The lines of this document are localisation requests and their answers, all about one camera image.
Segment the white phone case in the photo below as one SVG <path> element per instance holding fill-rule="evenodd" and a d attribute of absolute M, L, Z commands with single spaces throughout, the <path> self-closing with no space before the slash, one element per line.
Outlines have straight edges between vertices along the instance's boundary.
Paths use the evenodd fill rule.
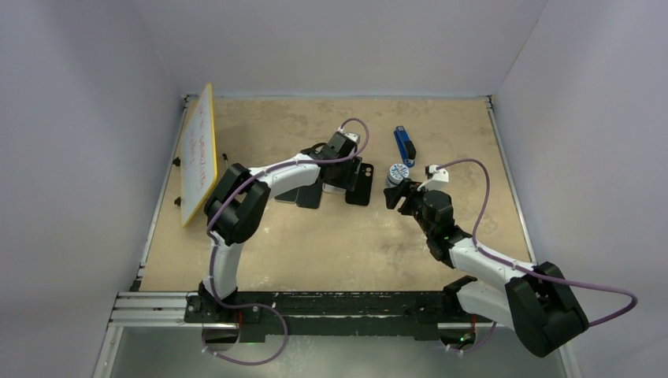
<path fill-rule="evenodd" d="M 322 190 L 323 190 L 324 193 L 333 194 L 333 195 L 344 195 L 347 191 L 346 189 L 344 189 L 342 187 L 336 187 L 336 186 L 326 184 L 326 183 L 324 183 L 322 185 Z"/>

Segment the black phone case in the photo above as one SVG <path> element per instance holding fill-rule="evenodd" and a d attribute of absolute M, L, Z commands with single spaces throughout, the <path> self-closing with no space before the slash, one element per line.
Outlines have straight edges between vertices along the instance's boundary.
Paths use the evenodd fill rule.
<path fill-rule="evenodd" d="M 374 167 L 368 163 L 361 163 L 357 172 L 354 188 L 345 194 L 345 202 L 353 206 L 368 206 L 370 204 L 373 186 Z"/>

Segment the black smartphone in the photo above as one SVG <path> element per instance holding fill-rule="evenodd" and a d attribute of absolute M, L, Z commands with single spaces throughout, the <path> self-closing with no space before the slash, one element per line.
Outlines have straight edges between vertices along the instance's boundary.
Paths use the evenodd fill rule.
<path fill-rule="evenodd" d="M 295 204 L 304 209 L 318 209 L 321 203 L 322 192 L 322 183 L 320 182 L 300 187 Z"/>

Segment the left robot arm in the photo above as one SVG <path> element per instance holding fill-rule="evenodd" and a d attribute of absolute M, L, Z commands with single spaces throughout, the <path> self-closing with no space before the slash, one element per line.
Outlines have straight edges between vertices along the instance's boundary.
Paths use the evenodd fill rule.
<path fill-rule="evenodd" d="M 206 234 L 212 251 L 200 295 L 209 295 L 204 311 L 216 322 L 232 317 L 231 297 L 238 289 L 237 271 L 244 244 L 258 230 L 267 202 L 300 187 L 326 183 L 351 189 L 367 142 L 358 144 L 342 131 L 294 157 L 272 165 L 231 165 L 205 204 Z"/>

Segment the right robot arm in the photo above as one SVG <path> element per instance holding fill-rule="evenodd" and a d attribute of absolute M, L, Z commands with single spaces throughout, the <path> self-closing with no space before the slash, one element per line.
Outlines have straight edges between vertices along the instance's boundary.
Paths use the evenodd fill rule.
<path fill-rule="evenodd" d="M 384 197 L 388 209 L 417 221 L 437 261 L 466 272 L 442 300 L 448 318 L 486 317 L 512 329 L 521 344 L 541 358 L 589 329 L 584 310 L 556 265 L 512 262 L 475 242 L 455 223 L 450 195 L 404 179 L 384 189 Z"/>

